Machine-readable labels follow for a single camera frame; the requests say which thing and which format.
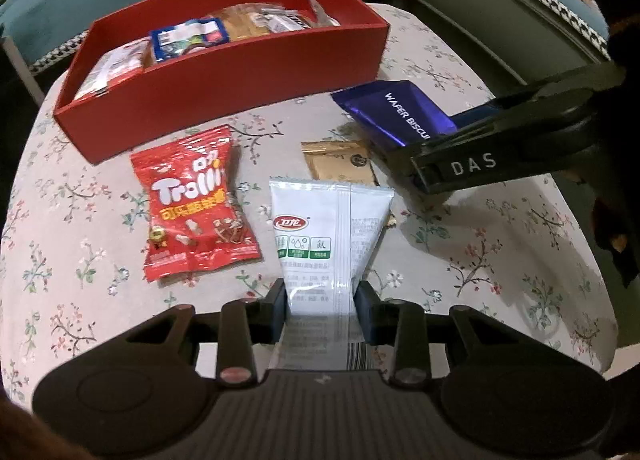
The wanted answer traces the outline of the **blue wafer biscuit packet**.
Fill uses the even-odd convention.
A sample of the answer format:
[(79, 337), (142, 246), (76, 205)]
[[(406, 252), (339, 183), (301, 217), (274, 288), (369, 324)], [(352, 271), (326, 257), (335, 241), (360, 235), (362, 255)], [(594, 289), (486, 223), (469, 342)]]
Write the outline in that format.
[(446, 113), (410, 81), (374, 81), (331, 94), (380, 154), (457, 133), (500, 109), (491, 102)]

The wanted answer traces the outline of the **red white snack packet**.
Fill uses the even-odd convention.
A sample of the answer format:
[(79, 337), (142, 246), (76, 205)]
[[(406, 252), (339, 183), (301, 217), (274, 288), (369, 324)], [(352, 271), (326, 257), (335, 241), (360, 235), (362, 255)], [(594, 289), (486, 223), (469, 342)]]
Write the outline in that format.
[(137, 76), (149, 65), (150, 49), (151, 40), (147, 36), (109, 50), (93, 66), (74, 99), (99, 95)]

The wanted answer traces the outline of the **red Trolli gummy packet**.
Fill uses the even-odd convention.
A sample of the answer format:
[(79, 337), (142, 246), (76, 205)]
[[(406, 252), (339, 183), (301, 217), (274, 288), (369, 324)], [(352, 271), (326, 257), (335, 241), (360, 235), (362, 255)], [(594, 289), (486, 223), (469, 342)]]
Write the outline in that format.
[(150, 202), (146, 280), (262, 257), (233, 199), (229, 125), (138, 151), (130, 161)]

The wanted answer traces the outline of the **red storage box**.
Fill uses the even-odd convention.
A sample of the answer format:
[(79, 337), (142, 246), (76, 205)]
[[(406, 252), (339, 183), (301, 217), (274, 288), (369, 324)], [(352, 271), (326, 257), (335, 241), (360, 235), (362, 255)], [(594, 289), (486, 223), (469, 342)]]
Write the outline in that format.
[(204, 48), (78, 100), (80, 84), (102, 55), (155, 28), (249, 2), (312, 14), (309, 0), (144, 0), (119, 9), (90, 27), (66, 74), (54, 120), (86, 160), (98, 164), (191, 125), (375, 80), (388, 23), (361, 0), (317, 1), (337, 26)]

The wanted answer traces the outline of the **white Weilong snack packet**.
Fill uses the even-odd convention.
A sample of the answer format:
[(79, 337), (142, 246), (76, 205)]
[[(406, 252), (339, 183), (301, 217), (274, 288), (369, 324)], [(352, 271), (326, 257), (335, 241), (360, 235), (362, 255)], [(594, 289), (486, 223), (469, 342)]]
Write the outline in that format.
[(390, 216), (393, 189), (292, 178), (273, 178), (269, 189), (288, 298), (276, 367), (364, 367), (354, 295)]

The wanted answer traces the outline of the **clear wrapped bread packet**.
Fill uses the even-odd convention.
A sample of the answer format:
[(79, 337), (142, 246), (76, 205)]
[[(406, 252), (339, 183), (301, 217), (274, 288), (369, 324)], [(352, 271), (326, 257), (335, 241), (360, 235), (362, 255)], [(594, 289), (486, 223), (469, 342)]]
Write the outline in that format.
[(314, 24), (296, 9), (287, 9), (271, 3), (228, 6), (211, 12), (207, 18), (217, 18), (222, 22), (230, 42), (314, 27)]

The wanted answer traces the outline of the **blue white snack packet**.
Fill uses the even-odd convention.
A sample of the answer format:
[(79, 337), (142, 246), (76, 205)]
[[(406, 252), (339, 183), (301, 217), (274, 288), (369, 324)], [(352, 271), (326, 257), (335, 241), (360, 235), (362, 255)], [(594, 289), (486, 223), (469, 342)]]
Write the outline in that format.
[(156, 62), (179, 58), (229, 41), (227, 29), (219, 18), (191, 19), (151, 32), (152, 53)]

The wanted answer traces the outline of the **gold foil snack packet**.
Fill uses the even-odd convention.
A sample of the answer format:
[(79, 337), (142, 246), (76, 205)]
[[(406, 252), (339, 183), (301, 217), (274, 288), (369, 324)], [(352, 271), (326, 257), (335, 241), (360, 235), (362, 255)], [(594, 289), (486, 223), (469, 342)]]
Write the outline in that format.
[(375, 185), (370, 152), (361, 142), (302, 142), (302, 153), (314, 180)]

